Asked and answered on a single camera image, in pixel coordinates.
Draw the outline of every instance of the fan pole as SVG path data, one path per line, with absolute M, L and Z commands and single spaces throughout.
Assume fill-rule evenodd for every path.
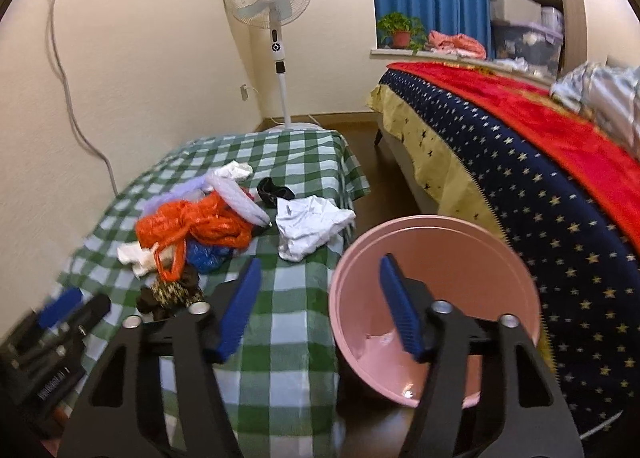
M 282 27 L 280 22 L 270 16 L 271 23 L 271 54 L 276 63 L 276 74 L 280 84 L 280 101 L 282 103 L 282 117 L 284 118 L 284 128 L 291 129 L 291 116 L 287 108 L 287 81 L 285 78 L 286 69 L 284 66 L 284 44 L 282 43 Z

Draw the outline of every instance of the window sill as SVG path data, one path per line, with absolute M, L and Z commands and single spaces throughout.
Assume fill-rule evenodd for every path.
M 490 60 L 477 60 L 470 59 L 469 57 L 462 57 L 459 55 L 450 55 L 444 53 L 436 53 L 436 52 L 416 52 L 414 53 L 411 50 L 393 50 L 390 48 L 372 48 L 371 49 L 372 57 L 379 56 L 392 56 L 392 57 L 405 57 L 407 59 L 437 59 L 437 60 L 448 60 L 449 62 L 458 62 L 462 64 L 469 64 L 471 66 L 481 66 L 483 68 L 490 68 L 492 70 L 498 72 L 509 73 L 514 78 L 524 79 L 527 82 L 534 82 L 544 88 L 549 88 L 555 80 L 553 78 L 541 78 L 538 76 L 529 75 L 528 73 L 519 72 L 517 70 L 512 70 L 506 66 L 501 66 L 500 64 L 496 64 Z

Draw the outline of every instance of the blue gripper pad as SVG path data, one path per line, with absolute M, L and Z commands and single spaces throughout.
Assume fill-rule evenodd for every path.
M 404 275 L 395 261 L 388 255 L 384 256 L 380 260 L 380 286 L 396 329 L 400 333 L 404 351 L 418 360 L 426 351 L 426 346 L 422 339 L 420 318 L 402 284 L 402 279 Z
M 258 290 L 262 283 L 260 259 L 254 257 L 238 279 L 238 289 L 220 319 L 221 340 L 216 351 L 222 362 L 226 362 L 238 350 L 240 339 L 254 309 L 255 299 L 258 297 Z
M 38 326 L 42 329 L 52 328 L 82 303 L 82 292 L 79 288 L 69 288 L 60 297 L 47 304 L 38 315 Z

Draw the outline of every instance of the green checkered tablecloth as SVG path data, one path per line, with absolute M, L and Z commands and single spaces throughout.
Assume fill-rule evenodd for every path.
M 254 168 L 254 176 L 241 185 L 255 197 L 258 182 L 266 176 L 289 187 L 296 197 L 316 195 L 341 208 L 353 208 L 353 200 L 369 191 L 356 158 L 336 131 L 205 138 L 169 153 L 114 200 L 71 258 L 68 271 L 58 278 L 56 293 L 74 285 L 86 296 L 103 292 L 112 301 L 111 313 L 86 340 L 83 365 L 88 372 L 123 319 L 135 313 L 140 286 L 151 284 L 156 277 L 152 274 L 138 280 L 116 258 L 119 244 L 136 240 L 134 226 L 143 202 L 231 160 Z M 216 367 L 216 376 L 245 456 L 332 456 L 337 363 L 328 287 L 351 229 L 334 236 L 301 263 L 288 263 L 278 257 L 275 211 L 268 212 L 273 226 L 266 233 L 218 271 L 200 276 L 200 286 L 208 294 L 220 282 L 235 279 L 249 256 L 257 255 L 262 262 L 262 286 L 241 346 L 224 366 Z M 174 445 L 180 447 L 171 359 L 162 359 L 161 373 L 168 431 Z M 67 398 L 67 411 L 83 384 Z

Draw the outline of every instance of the potted plant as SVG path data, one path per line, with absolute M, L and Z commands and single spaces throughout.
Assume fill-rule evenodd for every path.
M 407 17 L 400 12 L 391 12 L 378 21 L 377 27 L 382 33 L 382 41 L 392 40 L 392 47 L 411 48 L 414 53 L 421 50 L 426 41 L 424 26 L 418 17 Z

